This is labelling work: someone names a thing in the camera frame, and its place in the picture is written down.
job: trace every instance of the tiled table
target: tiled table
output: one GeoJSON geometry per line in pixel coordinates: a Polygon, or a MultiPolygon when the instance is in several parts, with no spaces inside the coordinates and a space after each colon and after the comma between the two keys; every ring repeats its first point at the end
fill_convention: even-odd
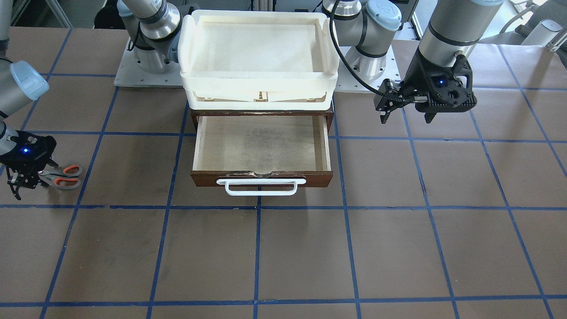
{"type": "MultiPolygon", "coordinates": [[[[329,187],[247,198],[195,187],[183,90],[113,86],[127,37],[11,29],[51,89],[8,124],[86,173],[0,190],[0,318],[567,317],[557,56],[478,45],[478,106],[431,124],[336,94],[329,187]]],[[[393,46],[403,75],[417,42],[393,46]]]]}

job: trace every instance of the metal mounting plate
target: metal mounting plate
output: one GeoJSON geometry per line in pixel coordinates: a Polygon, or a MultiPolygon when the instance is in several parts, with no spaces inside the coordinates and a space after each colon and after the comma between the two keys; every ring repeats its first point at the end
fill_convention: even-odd
{"type": "MultiPolygon", "coordinates": [[[[345,55],[349,51],[350,47],[341,47],[341,52],[345,55]]],[[[369,85],[376,87],[378,89],[382,84],[382,81],[386,78],[389,78],[395,82],[400,82],[400,72],[397,68],[396,58],[393,56],[392,47],[388,49],[388,53],[386,53],[386,69],[382,76],[376,79],[374,82],[369,83],[369,85]]],[[[335,92],[344,92],[344,93],[372,93],[368,91],[365,87],[363,87],[354,77],[350,74],[350,72],[346,69],[346,66],[339,61],[338,65],[338,80],[337,86],[335,88],[335,92]]]]}
{"type": "Polygon", "coordinates": [[[134,51],[124,49],[120,66],[114,78],[114,86],[125,87],[183,87],[179,64],[171,62],[170,69],[165,73],[155,74],[142,70],[134,57],[134,51]]]}

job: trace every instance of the white bin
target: white bin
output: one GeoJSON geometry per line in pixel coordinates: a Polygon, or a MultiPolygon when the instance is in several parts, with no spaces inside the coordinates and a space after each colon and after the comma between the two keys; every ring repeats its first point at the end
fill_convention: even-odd
{"type": "Polygon", "coordinates": [[[178,54],[194,110],[324,111],[337,83],[322,13],[197,10],[178,54]]]}

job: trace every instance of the white drawer handle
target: white drawer handle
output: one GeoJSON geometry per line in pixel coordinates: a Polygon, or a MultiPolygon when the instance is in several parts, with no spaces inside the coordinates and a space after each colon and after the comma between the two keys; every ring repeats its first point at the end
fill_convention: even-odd
{"type": "Polygon", "coordinates": [[[217,179],[217,184],[224,185],[227,194],[231,196],[290,196],[297,192],[297,185],[305,184],[304,178],[241,178],[217,179]],[[288,191],[233,191],[231,185],[293,185],[288,191]]]}

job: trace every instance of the scissors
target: scissors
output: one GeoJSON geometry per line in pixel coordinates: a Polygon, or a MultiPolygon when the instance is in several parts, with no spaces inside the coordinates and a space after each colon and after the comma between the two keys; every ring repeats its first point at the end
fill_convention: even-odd
{"type": "Polygon", "coordinates": [[[53,170],[39,171],[39,176],[50,180],[53,187],[59,190],[74,190],[81,185],[78,178],[83,173],[83,168],[79,165],[71,165],[64,169],[55,167],[53,170]]]}

